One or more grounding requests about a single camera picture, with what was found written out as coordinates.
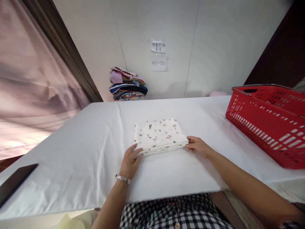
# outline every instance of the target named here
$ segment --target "black and white checkered shirt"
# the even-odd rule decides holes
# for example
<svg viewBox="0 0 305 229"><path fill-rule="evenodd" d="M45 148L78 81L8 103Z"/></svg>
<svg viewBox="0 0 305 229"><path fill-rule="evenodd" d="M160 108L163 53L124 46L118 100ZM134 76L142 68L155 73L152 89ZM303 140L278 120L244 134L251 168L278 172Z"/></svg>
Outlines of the black and white checkered shirt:
<svg viewBox="0 0 305 229"><path fill-rule="evenodd" d="M281 229L297 228L287 222ZM209 193L180 196L126 205L120 224L126 228L233 228L222 220Z"/></svg>

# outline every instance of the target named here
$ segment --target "hand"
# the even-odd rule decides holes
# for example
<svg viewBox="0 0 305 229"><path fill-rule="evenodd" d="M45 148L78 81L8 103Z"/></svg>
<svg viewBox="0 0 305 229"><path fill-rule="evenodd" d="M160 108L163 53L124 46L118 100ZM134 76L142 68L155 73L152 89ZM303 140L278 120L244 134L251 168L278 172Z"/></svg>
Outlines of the hand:
<svg viewBox="0 0 305 229"><path fill-rule="evenodd" d="M140 161L143 156L143 154L141 154L134 160L134 157L143 149L140 148L134 151L133 149L136 146L137 143L129 147L128 150L126 150L120 170L120 176L126 177L130 180L134 177L134 175L136 175Z"/></svg>
<svg viewBox="0 0 305 229"><path fill-rule="evenodd" d="M211 147L209 147L201 138L188 136L188 144L186 147L190 149L192 152L195 150L198 151L198 153L203 156L204 158L209 158L209 155L213 152L215 152Z"/></svg>

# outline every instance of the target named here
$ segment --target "paper sign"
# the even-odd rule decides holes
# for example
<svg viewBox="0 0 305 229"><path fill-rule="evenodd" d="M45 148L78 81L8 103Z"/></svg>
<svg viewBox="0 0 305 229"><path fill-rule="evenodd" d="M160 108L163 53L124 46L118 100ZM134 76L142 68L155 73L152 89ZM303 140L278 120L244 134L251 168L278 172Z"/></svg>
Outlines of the paper sign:
<svg viewBox="0 0 305 229"><path fill-rule="evenodd" d="M165 53L166 45L163 41L151 41L151 50L153 52Z"/></svg>
<svg viewBox="0 0 305 229"><path fill-rule="evenodd" d="M153 72L165 72L168 71L167 62L168 56L154 56L152 58L152 71Z"/></svg>

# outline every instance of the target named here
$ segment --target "white table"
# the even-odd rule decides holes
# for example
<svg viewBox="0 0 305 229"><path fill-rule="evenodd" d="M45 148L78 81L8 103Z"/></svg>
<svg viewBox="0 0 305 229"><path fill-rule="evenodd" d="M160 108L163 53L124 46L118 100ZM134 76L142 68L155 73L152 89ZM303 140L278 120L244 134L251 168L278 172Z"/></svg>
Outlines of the white table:
<svg viewBox="0 0 305 229"><path fill-rule="evenodd" d="M0 174L39 163L0 209L0 219L101 207L114 185L135 123L176 118L185 134L266 184L305 181L305 170L287 170L225 118L230 96L93 103ZM144 157L130 184L128 202L226 188L212 164L185 149Z"/></svg>

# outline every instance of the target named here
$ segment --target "silver watch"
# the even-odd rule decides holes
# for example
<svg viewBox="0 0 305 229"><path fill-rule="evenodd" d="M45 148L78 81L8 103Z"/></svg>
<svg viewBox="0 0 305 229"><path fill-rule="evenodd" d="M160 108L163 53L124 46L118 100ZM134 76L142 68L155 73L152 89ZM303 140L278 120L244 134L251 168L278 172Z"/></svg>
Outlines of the silver watch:
<svg viewBox="0 0 305 229"><path fill-rule="evenodd" d="M127 184L130 184L130 181L131 180L129 180L128 178L126 178L126 177L122 177L122 176L120 176L120 175L115 175L115 177L116 178L118 178L118 179L120 179L120 180L122 180L122 181L125 181Z"/></svg>

